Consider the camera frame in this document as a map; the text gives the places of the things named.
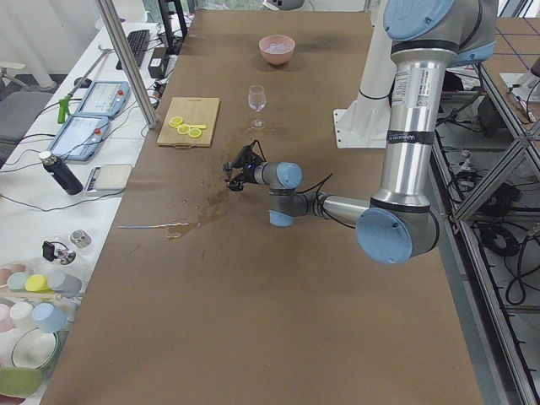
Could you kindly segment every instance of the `liquid spill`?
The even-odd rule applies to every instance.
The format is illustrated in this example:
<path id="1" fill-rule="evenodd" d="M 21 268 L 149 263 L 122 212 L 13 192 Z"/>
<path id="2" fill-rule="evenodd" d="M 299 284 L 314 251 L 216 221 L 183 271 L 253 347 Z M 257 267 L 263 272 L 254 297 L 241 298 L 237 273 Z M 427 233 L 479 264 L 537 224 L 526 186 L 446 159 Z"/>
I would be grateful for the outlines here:
<path id="1" fill-rule="evenodd" d="M 222 190 L 221 192 L 211 195 L 208 198 L 208 205 L 199 212 L 197 221 L 166 226 L 165 228 L 169 231 L 167 239 L 179 239 L 195 228 L 202 228 L 204 225 L 211 224 L 212 222 L 223 218 L 227 214 L 223 209 L 223 203 L 227 201 L 227 193 L 227 190 Z"/>

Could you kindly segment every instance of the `wine glass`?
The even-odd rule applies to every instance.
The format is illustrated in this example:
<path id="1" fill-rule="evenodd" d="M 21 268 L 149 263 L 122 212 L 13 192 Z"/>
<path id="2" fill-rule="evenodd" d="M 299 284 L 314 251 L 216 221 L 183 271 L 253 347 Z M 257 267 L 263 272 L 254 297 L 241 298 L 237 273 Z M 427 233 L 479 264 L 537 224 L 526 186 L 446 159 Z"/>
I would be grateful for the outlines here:
<path id="1" fill-rule="evenodd" d="M 251 86 L 247 96 L 247 103 L 250 105 L 252 110 L 255 112 L 260 112 L 267 104 L 267 95 L 264 91 L 264 87 L 258 84 Z M 261 118 L 256 118 L 255 120 L 251 121 L 251 128 L 263 129 L 264 122 L 261 120 Z"/>

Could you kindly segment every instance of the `blue joint cap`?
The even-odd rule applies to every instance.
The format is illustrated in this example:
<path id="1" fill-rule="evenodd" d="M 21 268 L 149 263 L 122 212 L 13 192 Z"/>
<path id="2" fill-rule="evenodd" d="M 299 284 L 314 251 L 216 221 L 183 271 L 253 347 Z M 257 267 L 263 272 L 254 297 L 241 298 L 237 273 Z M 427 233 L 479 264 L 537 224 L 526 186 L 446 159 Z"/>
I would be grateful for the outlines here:
<path id="1" fill-rule="evenodd" d="M 474 63 L 486 61 L 491 58 L 494 49 L 495 41 L 490 42 L 487 45 L 479 46 L 478 48 L 459 53 L 457 55 L 457 59 L 448 65 L 448 67 L 456 68 L 458 66 L 472 65 Z"/>
<path id="2" fill-rule="evenodd" d="M 405 262 L 413 253 L 413 241 L 405 224 L 382 208 L 370 208 L 360 215 L 356 239 L 366 255 L 383 264 Z"/>
<path id="3" fill-rule="evenodd" d="M 291 190 L 302 182 L 302 169 L 296 163 L 281 162 L 276 169 L 279 182 Z"/>
<path id="4" fill-rule="evenodd" d="M 395 41 L 411 41 L 432 30 L 455 0 L 388 0 L 383 26 Z"/>
<path id="5" fill-rule="evenodd" d="M 279 213 L 278 211 L 268 210 L 270 214 L 270 224 L 273 226 L 291 226 L 294 222 L 294 217 L 287 215 L 286 213 Z"/>

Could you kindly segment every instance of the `computer mouse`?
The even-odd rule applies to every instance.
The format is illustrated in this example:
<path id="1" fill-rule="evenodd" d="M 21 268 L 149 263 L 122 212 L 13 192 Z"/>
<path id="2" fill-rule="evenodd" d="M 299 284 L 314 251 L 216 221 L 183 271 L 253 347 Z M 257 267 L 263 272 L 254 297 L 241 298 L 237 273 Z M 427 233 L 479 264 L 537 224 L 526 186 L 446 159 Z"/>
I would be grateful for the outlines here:
<path id="1" fill-rule="evenodd" d="M 80 80 L 81 78 L 76 78 L 75 81 L 73 82 L 73 86 L 76 86 L 78 81 Z M 90 80 L 89 78 L 86 78 L 83 83 L 81 84 L 81 89 L 87 89 L 88 87 L 90 87 L 90 85 L 92 84 L 92 80 Z"/>

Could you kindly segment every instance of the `green cup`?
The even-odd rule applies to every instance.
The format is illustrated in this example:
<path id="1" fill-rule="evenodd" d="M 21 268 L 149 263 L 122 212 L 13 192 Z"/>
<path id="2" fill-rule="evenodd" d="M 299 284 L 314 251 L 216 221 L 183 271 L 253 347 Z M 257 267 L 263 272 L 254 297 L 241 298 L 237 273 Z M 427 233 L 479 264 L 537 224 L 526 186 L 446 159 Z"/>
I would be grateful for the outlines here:
<path id="1" fill-rule="evenodd" d="M 26 367 L 0 368 L 0 394 L 6 397 L 27 398 L 40 387 L 43 375 Z"/>

